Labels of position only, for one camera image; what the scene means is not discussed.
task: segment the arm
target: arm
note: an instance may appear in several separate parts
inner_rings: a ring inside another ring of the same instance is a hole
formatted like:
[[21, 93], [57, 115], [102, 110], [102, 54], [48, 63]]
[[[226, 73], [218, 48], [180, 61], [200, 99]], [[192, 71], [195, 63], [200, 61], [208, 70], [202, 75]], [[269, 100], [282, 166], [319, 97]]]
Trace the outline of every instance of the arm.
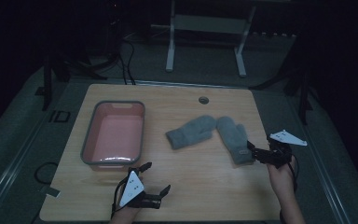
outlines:
[[124, 207], [115, 212], [109, 224], [131, 224], [139, 211], [141, 211], [141, 208]]
[[[294, 166], [294, 163], [295, 159], [292, 158], [292, 166]], [[281, 205], [282, 215], [286, 223], [305, 223], [296, 200], [293, 186], [294, 177], [288, 165], [284, 165], [277, 169], [275, 166], [267, 164], [267, 168], [272, 189], [277, 195], [278, 201]]]

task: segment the round hole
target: round hole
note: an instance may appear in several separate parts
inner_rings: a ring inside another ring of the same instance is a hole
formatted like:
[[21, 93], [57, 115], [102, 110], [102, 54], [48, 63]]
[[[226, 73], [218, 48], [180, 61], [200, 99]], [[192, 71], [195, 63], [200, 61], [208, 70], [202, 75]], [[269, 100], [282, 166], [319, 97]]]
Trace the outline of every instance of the round hole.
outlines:
[[199, 102], [202, 103], [203, 105], [207, 105], [209, 103], [209, 99], [206, 96], [201, 96], [199, 98]]

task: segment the translucent container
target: translucent container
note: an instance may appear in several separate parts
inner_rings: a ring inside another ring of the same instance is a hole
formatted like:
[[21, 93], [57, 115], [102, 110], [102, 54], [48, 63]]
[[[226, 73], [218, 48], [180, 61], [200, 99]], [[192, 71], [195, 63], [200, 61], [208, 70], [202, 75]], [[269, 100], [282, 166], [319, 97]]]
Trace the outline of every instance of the translucent container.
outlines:
[[141, 157], [145, 106], [138, 101], [103, 101], [95, 106], [81, 159], [93, 170], [136, 166]]

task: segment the wooden table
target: wooden table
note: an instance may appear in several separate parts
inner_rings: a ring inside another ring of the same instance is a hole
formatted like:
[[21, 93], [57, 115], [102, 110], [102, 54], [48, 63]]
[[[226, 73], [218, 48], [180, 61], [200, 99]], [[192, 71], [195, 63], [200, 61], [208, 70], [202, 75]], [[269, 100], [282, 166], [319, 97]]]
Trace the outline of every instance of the wooden table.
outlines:
[[[209, 103], [199, 102], [201, 96]], [[242, 123], [249, 141], [268, 148], [266, 134], [250, 91], [196, 87], [94, 84], [84, 99], [40, 217], [47, 221], [108, 220], [114, 190], [126, 172], [92, 171], [80, 159], [94, 106], [102, 100], [137, 100], [145, 104], [145, 135], [141, 164], [147, 193], [172, 185], [160, 209], [143, 209], [136, 221], [212, 221], [279, 219], [280, 206], [267, 168], [258, 161], [236, 166], [217, 130], [213, 138], [172, 150], [165, 136], [201, 115], [230, 116]]]

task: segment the gray cloth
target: gray cloth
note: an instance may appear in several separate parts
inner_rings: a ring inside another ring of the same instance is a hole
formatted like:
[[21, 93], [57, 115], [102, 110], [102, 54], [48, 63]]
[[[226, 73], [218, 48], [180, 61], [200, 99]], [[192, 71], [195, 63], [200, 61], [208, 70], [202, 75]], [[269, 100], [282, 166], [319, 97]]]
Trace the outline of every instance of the gray cloth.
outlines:
[[209, 115], [203, 115], [165, 134], [171, 143], [172, 149], [178, 149], [210, 139], [215, 128], [216, 119]]
[[222, 117], [217, 120], [216, 128], [235, 164], [255, 161], [247, 147], [248, 137], [242, 124], [235, 125], [232, 118]]

